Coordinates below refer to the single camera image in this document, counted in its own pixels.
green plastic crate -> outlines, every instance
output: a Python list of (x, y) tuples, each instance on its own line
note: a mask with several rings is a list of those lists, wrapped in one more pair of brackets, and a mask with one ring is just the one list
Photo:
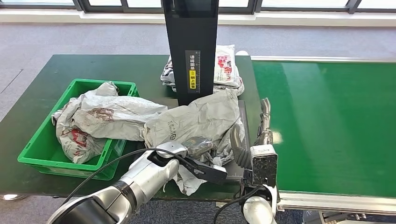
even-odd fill
[[(108, 139), (101, 155), (95, 156), (84, 164), (72, 163), (64, 155), (62, 147), (55, 135), (55, 126), (51, 123), (51, 115), (61, 109), (70, 98), (78, 97), (89, 90), (96, 89), (104, 82), (107, 81), (74, 79), (22, 150), (18, 156), (18, 162), (28, 164), (44, 174), (88, 177), (100, 167), (106, 165), (108, 161), (120, 157), (126, 141)], [(115, 81), (113, 83), (119, 88), (120, 96), (139, 96), (135, 83)], [(115, 162), (97, 174), (94, 179), (111, 180), (114, 177), (117, 166), (118, 162)]]

white plastic bag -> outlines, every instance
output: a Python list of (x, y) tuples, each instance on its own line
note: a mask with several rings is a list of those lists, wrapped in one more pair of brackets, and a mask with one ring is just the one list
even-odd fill
[[(235, 45), (217, 45), (214, 64), (213, 93), (230, 89), (237, 96), (241, 95), (245, 91), (245, 86), (235, 64)], [(171, 57), (169, 57), (160, 79), (165, 85), (172, 87), (172, 90), (176, 92)]]
[[(156, 147), (168, 141), (183, 143), (194, 136), (208, 138), (213, 142), (218, 142), (221, 147), (227, 147), (226, 143), (222, 143), (222, 139), (228, 138), (229, 141), (229, 136), (226, 137), (225, 134), (239, 119), (239, 116), (235, 92), (224, 90), (196, 99), (188, 106), (176, 107), (162, 113), (144, 125), (143, 136), (148, 147)], [(225, 158), (228, 156), (227, 161), (233, 159), (232, 153), (226, 154), (231, 151), (230, 147), (218, 150)], [(219, 157), (211, 161), (214, 161), (214, 164), (222, 164)], [(183, 166), (180, 166), (178, 174), (173, 179), (180, 191), (188, 196), (206, 182), (196, 178)]]
[(74, 113), (80, 108), (83, 98), (100, 94), (102, 96), (118, 96), (117, 87), (112, 82), (103, 83), (99, 88), (86, 92), (70, 101), (52, 115), (52, 122), (56, 121), (56, 136), (62, 145), (64, 154), (73, 163), (84, 163), (103, 151), (106, 139), (93, 138), (72, 126)]
[(84, 163), (103, 151), (107, 138), (143, 141), (145, 122), (168, 108), (151, 101), (118, 96), (112, 82), (72, 98), (52, 115), (56, 135), (73, 163)]

yellow label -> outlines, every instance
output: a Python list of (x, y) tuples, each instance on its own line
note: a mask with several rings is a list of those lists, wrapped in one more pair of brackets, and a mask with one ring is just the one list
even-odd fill
[(190, 70), (190, 89), (196, 89), (195, 70)]

black vertical stand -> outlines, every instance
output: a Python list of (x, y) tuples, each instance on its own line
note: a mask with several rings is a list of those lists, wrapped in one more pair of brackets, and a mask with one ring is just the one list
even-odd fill
[(162, 0), (179, 105), (213, 93), (219, 0)]

label sticker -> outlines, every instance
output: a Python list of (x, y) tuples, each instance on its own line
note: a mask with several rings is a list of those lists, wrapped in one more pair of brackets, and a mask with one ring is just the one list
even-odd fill
[(201, 51), (186, 50), (186, 69), (188, 80), (188, 93), (200, 93), (200, 68), (201, 68)]

